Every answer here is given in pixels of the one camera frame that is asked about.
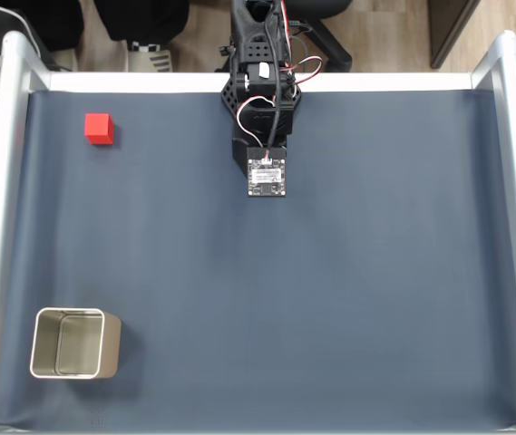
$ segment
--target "dark blue mat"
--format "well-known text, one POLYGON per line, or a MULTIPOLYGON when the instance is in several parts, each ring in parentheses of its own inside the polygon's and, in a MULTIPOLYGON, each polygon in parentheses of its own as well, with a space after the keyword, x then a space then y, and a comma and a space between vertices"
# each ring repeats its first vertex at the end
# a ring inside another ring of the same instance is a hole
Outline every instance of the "dark blue mat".
POLYGON ((28 430, 495 430, 516 294, 492 96, 306 94, 248 198, 218 94, 32 95, 0 364, 28 430), (114 148, 83 136, 109 112, 114 148), (44 306, 123 321, 99 381, 28 371, 44 306))

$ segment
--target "chair leg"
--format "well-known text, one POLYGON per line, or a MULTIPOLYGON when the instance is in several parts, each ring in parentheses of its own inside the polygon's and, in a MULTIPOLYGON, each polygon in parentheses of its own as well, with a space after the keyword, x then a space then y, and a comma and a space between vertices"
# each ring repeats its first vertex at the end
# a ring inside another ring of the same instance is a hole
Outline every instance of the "chair leg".
POLYGON ((308 24, 312 26, 312 32, 307 32, 306 36, 328 58, 326 70, 331 73, 348 73, 352 68, 352 56, 320 20, 308 21, 308 24))

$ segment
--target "white wire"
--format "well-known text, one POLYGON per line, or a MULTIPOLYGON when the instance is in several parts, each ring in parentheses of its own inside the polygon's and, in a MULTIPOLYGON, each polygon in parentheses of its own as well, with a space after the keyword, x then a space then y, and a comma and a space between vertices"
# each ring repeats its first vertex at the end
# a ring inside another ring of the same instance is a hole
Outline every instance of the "white wire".
POLYGON ((300 66, 302 63, 306 63, 306 62, 310 62, 310 61, 319 61, 320 64, 318 65, 318 67, 316 68, 316 70, 314 72, 312 72, 310 75, 308 75, 306 77, 306 79, 302 79, 302 80, 298 80, 296 81, 296 83, 294 84, 294 93, 292 94, 292 98, 296 97, 296 94, 297 94, 297 86, 300 84, 300 83, 303 83, 303 82, 307 82, 308 80, 310 80, 311 78, 313 78, 315 75, 317 75, 318 73, 320 73, 320 70, 322 69, 322 65, 324 64, 324 61, 322 60, 322 58, 320 56, 308 56, 306 59, 302 59, 300 62, 298 62, 296 65, 293 65, 293 66, 290 66, 288 68, 282 68, 281 70, 282 71, 288 71, 289 73, 293 73, 294 70, 300 66))
POLYGON ((287 49, 290 53, 290 62, 292 62, 292 44, 290 43, 290 29, 287 27, 286 0, 282 0, 282 18, 284 19, 284 30, 286 31, 287 49))
POLYGON ((38 54, 38 57, 42 59, 42 55, 40 54, 40 47, 38 47, 38 44, 36 43, 36 40, 32 36, 32 31, 30 30, 30 27, 28 26, 28 23, 25 21, 25 19, 17 14, 14 11, 10 11, 9 9, 5 9, 4 7, 0 6, 0 11, 5 12, 6 14, 10 14, 11 16, 16 17, 18 20, 22 22, 22 24, 25 27, 26 32, 28 32, 28 36, 30 36, 30 40, 32 41, 32 45, 34 46, 34 49, 36 50, 36 54, 38 54))
POLYGON ((243 111, 244 107, 246 107, 248 104, 250 104, 251 102, 254 102, 255 100, 263 100, 264 102, 269 102, 272 106, 275 106, 275 104, 268 100, 266 97, 262 97, 261 95, 257 95, 255 97, 250 97, 248 98, 247 100, 245 100, 244 102, 241 103, 241 105, 239 106, 239 109, 238 109, 238 114, 236 115, 236 119, 238 120, 238 126, 243 130, 245 131, 249 136, 251 136, 252 138, 254 138, 259 146, 261 148, 264 148, 264 144, 261 143, 261 140, 258 139, 258 136, 256 136, 254 133, 252 133, 251 131, 247 130, 243 125, 241 125, 241 120, 239 119, 239 115, 241 114, 241 111, 243 111))

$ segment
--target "metal frame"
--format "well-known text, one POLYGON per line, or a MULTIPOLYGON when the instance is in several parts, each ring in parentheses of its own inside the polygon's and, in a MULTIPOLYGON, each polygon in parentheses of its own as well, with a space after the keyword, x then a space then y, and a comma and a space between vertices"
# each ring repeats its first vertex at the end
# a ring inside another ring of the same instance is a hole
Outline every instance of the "metal frame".
MULTIPOLYGON (((4 39, 0 73, 0 348, 5 293, 11 266, 15 209, 22 164, 29 94, 63 92, 220 92, 227 74, 128 74, 48 72, 25 37, 4 39)), ((516 35, 498 36, 476 70, 469 73, 321 74, 305 92, 492 91, 500 126, 504 190, 516 271, 516 35)))

